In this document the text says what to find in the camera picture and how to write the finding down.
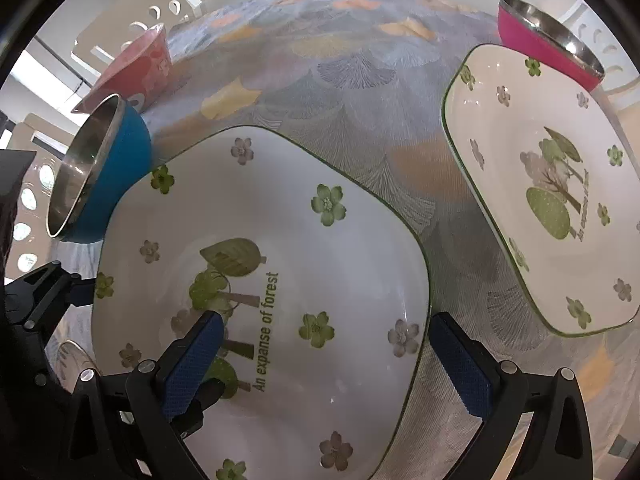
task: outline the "red bowl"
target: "red bowl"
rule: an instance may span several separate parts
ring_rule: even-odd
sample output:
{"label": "red bowl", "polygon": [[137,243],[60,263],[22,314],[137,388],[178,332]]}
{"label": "red bowl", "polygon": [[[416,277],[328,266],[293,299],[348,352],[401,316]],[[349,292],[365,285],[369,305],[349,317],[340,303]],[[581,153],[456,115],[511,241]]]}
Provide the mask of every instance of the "red bowl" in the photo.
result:
{"label": "red bowl", "polygon": [[566,74],[591,91],[604,78],[594,53],[562,23],[521,0],[500,0],[502,44]]}
{"label": "red bowl", "polygon": [[96,81],[73,112],[89,114],[106,97],[120,94],[141,112],[167,86],[171,58],[163,23],[154,25],[133,41]]}

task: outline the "bowl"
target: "bowl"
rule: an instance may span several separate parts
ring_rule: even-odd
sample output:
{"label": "bowl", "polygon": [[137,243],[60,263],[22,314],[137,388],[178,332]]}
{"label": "bowl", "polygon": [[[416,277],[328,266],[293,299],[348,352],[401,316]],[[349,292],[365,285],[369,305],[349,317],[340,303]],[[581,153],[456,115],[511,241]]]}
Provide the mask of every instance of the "bowl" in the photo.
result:
{"label": "bowl", "polygon": [[591,92],[604,78],[595,54],[558,20],[521,0],[500,0],[502,44],[569,76]]}
{"label": "bowl", "polygon": [[146,124],[123,97],[107,97],[62,159],[47,211],[49,236],[84,244],[101,240],[120,197],[150,167]]}
{"label": "bowl", "polygon": [[582,336],[624,325],[640,303],[631,154],[583,87],[526,61],[475,47],[444,96],[444,132],[547,327]]}
{"label": "bowl", "polygon": [[171,58],[163,23],[154,25],[133,41],[98,78],[74,113],[91,113],[103,99],[120,94],[141,112],[166,88]]}

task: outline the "white chair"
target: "white chair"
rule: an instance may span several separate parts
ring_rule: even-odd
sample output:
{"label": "white chair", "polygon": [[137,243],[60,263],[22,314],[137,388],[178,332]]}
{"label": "white chair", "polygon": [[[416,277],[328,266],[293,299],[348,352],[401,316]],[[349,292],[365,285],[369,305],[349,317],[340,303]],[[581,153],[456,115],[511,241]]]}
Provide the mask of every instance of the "white chair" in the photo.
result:
{"label": "white chair", "polygon": [[117,0],[76,39],[72,58],[99,76],[133,40],[156,23],[167,31],[199,15],[203,0]]}
{"label": "white chair", "polygon": [[29,272],[36,263],[48,262],[52,245],[52,239],[47,234],[47,210],[60,161],[47,150],[33,143],[36,135],[44,138],[47,144],[54,144],[55,148],[69,146],[74,138],[65,130],[47,123],[34,114],[28,114],[23,123],[18,123],[14,127],[7,148],[36,152],[36,157],[24,175],[18,199],[14,240],[6,265],[6,276],[11,280]]}
{"label": "white chair", "polygon": [[640,73],[609,27],[580,1],[564,25],[598,57],[605,69],[602,89],[615,110],[640,102]]}

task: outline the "green flower print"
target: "green flower print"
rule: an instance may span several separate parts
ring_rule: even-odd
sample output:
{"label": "green flower print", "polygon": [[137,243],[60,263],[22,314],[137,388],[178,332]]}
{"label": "green flower print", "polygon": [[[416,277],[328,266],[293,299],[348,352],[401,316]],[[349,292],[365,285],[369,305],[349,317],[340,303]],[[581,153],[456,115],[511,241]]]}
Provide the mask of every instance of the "green flower print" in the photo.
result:
{"label": "green flower print", "polygon": [[311,199],[311,209],[321,213],[320,221],[323,226],[329,227],[334,220],[342,220],[347,214],[347,208],[340,203],[342,200],[342,188],[332,187],[331,190],[324,184],[318,185],[318,196]]}
{"label": "green flower print", "polygon": [[135,368],[142,358],[140,350],[133,348],[131,343],[127,343],[118,354],[120,355],[120,364],[122,364],[123,368]]}
{"label": "green flower print", "polygon": [[244,462],[235,463],[233,460],[225,458],[222,462],[222,469],[216,471],[218,480],[246,480],[244,472],[246,465]]}
{"label": "green flower print", "polygon": [[313,348],[322,348],[325,341],[329,341],[334,338],[335,331],[332,326],[329,326],[329,316],[326,312],[321,312],[317,316],[312,314],[305,314],[302,316],[302,323],[298,330],[302,339],[311,339],[311,346]]}
{"label": "green flower print", "polygon": [[529,272],[529,266],[527,265],[527,261],[524,259],[524,254],[519,250],[516,242],[513,241],[513,238],[509,238],[509,245],[511,246],[511,249],[513,249],[513,259],[516,260],[518,266]]}
{"label": "green flower print", "polygon": [[159,189],[163,195],[169,193],[169,188],[175,183],[173,175],[169,174],[169,168],[163,164],[155,168],[151,172],[151,175],[151,187],[153,189]]}
{"label": "green flower print", "polygon": [[569,314],[571,314],[572,317],[575,317],[578,320],[580,328],[585,330],[587,325],[591,322],[591,316],[587,311],[585,311],[580,300],[572,300],[569,297],[567,297],[566,300],[568,303],[567,310],[569,311]]}
{"label": "green flower print", "polygon": [[611,222],[611,218],[609,218],[609,211],[607,211],[607,206],[598,203],[598,216],[600,217],[600,221],[602,225],[607,225]]}
{"label": "green flower print", "polygon": [[529,75],[531,77],[540,75],[540,62],[537,59],[529,57],[529,59],[524,60],[524,64],[529,69]]}
{"label": "green flower print", "polygon": [[612,166],[622,166],[622,150],[619,150],[618,147],[614,144],[607,150],[607,155],[609,155],[609,164]]}
{"label": "green flower print", "polygon": [[471,70],[469,70],[467,65],[463,65],[462,69],[460,69],[460,79],[462,79],[462,82],[469,87],[469,90],[473,91],[476,78],[473,77]]}
{"label": "green flower print", "polygon": [[620,298],[620,300],[631,301],[631,285],[623,282],[620,278],[618,278],[618,281],[613,286],[613,290],[618,293],[618,298]]}
{"label": "green flower print", "polygon": [[98,272],[95,277],[95,295],[102,299],[105,296],[109,298],[113,296],[113,278],[111,276],[105,276],[103,273]]}

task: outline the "floral tablecloth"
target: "floral tablecloth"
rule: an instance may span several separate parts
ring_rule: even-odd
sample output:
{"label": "floral tablecloth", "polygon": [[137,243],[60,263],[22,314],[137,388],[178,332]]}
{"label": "floral tablecloth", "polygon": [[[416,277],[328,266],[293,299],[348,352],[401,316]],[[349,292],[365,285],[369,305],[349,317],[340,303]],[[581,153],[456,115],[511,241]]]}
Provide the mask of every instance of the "floral tablecloth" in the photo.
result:
{"label": "floral tablecloth", "polygon": [[[256,124],[386,200],[424,246],[436,312],[450,312],[498,360],[532,373],[563,366],[577,373],[597,464],[638,402],[638,323],[587,338],[550,333],[440,126],[440,100],[465,54],[498,41],[494,17],[441,0],[254,0],[172,29],[172,83],[143,117],[156,162],[222,128]],[[63,246],[55,255],[65,268],[95,275],[99,245]],[[90,309],[69,316],[57,338],[90,348]],[[418,368],[377,478],[441,478],[478,427],[430,348]]]}

